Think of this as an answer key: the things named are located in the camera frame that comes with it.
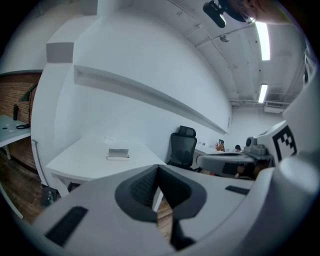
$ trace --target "white table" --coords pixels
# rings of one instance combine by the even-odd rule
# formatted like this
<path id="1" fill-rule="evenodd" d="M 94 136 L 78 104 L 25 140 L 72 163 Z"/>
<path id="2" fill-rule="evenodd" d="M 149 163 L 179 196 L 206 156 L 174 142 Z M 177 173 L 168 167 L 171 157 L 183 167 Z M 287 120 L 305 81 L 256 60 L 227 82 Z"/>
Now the white table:
<path id="1" fill-rule="evenodd" d="M 219 151 L 217 151 L 215 148 L 213 147 L 209 147 L 209 146 L 196 146 L 195 147 L 195 151 L 198 154 L 218 154 Z"/>
<path id="2" fill-rule="evenodd" d="M 5 147 L 6 155 L 11 160 L 11 155 L 8 145 L 12 142 L 19 141 L 23 138 L 31 136 L 30 128 L 17 129 L 16 126 L 25 125 L 25 122 L 14 121 L 7 115 L 0 115 L 0 148 Z"/>
<path id="3" fill-rule="evenodd" d="M 84 137 L 68 147 L 46 166 L 51 171 L 61 197 L 69 193 L 68 185 L 70 182 L 82 184 L 134 168 L 165 165 L 146 145 L 137 140 L 116 138 L 112 144 L 103 141 L 103 137 Z M 107 160 L 109 148 L 129 149 L 130 160 Z M 153 201 L 154 211 L 158 210 L 162 197 L 163 194 L 158 189 Z"/>

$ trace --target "fluorescent light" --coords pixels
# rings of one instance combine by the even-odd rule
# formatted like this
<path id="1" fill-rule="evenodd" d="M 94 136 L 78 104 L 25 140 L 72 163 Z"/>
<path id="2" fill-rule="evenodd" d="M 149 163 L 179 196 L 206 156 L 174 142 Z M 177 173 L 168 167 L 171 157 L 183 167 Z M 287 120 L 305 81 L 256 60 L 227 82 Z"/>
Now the fluorescent light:
<path id="1" fill-rule="evenodd" d="M 265 97 L 267 94 L 268 85 L 262 84 L 261 85 L 261 91 L 260 91 L 260 97 L 259 97 L 259 103 L 264 103 Z"/>
<path id="2" fill-rule="evenodd" d="M 258 30 L 260 46 L 261 46 L 261 56 L 263 61 L 270 60 L 270 42 L 269 33 L 266 23 L 256 22 L 256 29 Z"/>

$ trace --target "white curved partition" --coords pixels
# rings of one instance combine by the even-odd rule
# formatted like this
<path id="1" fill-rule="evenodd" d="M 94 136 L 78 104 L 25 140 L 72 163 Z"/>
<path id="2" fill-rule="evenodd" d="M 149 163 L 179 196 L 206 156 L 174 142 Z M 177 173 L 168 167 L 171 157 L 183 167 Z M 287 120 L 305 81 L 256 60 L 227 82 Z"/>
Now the white curved partition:
<path id="1" fill-rule="evenodd" d="M 89 133 L 101 142 L 134 137 L 166 161 L 179 126 L 194 128 L 207 145 L 229 132 L 231 105 L 215 71 L 174 29 L 144 12 L 74 16 L 46 49 L 31 138 L 51 187 L 47 164 Z"/>
<path id="2" fill-rule="evenodd" d="M 63 4 L 24 20 L 5 47 L 0 74 L 42 71 L 47 64 L 46 43 L 66 21 L 80 13 L 80 3 Z"/>

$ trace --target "cable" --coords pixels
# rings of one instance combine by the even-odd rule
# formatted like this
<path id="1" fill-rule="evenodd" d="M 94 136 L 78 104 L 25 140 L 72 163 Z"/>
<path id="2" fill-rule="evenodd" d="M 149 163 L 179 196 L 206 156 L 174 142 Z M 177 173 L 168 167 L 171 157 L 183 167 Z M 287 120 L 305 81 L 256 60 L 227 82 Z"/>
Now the cable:
<path id="1" fill-rule="evenodd" d="M 31 98 L 32 98 L 32 91 L 30 92 L 30 96 L 29 96 L 29 116 L 28 116 L 28 123 L 27 123 L 27 124 L 17 125 L 15 128 L 18 129 L 18 130 L 28 129 L 28 128 L 31 127 L 31 122 L 30 122 L 30 116 L 31 116 Z"/>
<path id="2" fill-rule="evenodd" d="M 171 4 L 173 4 L 174 6 L 178 7 L 181 11 L 184 11 L 185 14 L 187 14 L 189 17 L 191 17 L 198 26 L 201 24 L 184 7 L 182 7 L 178 3 L 174 2 L 173 0 L 167 0 L 167 1 L 170 2 Z"/>
<path id="3" fill-rule="evenodd" d="M 40 170 L 41 170 L 41 172 L 42 172 L 42 175 L 43 175 L 43 177 L 44 177 L 44 180 L 45 180 L 46 185 L 49 187 L 49 183 L 48 183 L 48 181 L 47 181 L 47 179 L 46 179 L 46 176 L 45 176 L 45 174 L 44 174 L 44 171 L 42 170 L 42 166 L 41 166 L 41 162 L 40 162 L 40 157 L 39 157 L 39 152 L 38 152 L 38 141 L 36 141 L 35 139 L 32 139 L 32 141 L 35 143 L 35 151 L 36 151 L 36 156 L 37 156 L 37 158 L 38 158 L 38 163 L 39 163 L 39 166 L 40 166 Z"/>

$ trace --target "office chair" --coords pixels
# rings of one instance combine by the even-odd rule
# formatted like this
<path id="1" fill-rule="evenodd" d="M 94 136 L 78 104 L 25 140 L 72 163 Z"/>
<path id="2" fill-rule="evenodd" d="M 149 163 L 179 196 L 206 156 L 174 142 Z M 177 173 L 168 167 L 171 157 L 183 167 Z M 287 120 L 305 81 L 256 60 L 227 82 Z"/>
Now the office chair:
<path id="1" fill-rule="evenodd" d="M 197 145 L 195 129 L 186 126 L 180 126 L 178 132 L 171 134 L 170 140 L 171 159 L 167 164 L 189 171 L 199 172 L 200 168 L 191 168 L 194 160 L 195 148 Z"/>

